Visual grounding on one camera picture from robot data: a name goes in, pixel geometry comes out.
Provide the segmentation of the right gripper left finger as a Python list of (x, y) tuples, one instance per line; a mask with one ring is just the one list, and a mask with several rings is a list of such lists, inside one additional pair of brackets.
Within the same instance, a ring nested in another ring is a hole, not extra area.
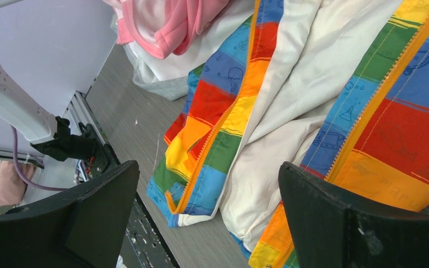
[(45, 199), (0, 214), (0, 267), (89, 267), (75, 239), (78, 200), (101, 180), (88, 181)]

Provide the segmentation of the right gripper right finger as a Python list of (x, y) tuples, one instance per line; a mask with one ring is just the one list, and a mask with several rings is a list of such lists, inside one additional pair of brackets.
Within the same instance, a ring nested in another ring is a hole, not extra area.
[(429, 267), (429, 214), (362, 197), (290, 162), (278, 183), (300, 267)]

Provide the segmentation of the rainbow striped zip jacket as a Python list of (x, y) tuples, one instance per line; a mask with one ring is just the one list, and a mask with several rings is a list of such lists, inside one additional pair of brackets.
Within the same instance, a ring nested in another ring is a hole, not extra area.
[(278, 172), (429, 205), (429, 1), (256, 1), (247, 63), (216, 51), (146, 194), (169, 227), (220, 213), (251, 267), (300, 267)]

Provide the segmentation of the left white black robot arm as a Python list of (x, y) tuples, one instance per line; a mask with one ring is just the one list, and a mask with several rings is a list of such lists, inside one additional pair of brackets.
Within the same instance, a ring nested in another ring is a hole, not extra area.
[(70, 122), (40, 106), (0, 64), (0, 118), (12, 127), (13, 159), (18, 160), (17, 133), (38, 152), (57, 161), (68, 158), (88, 161), (98, 148), (97, 140), (73, 135)]

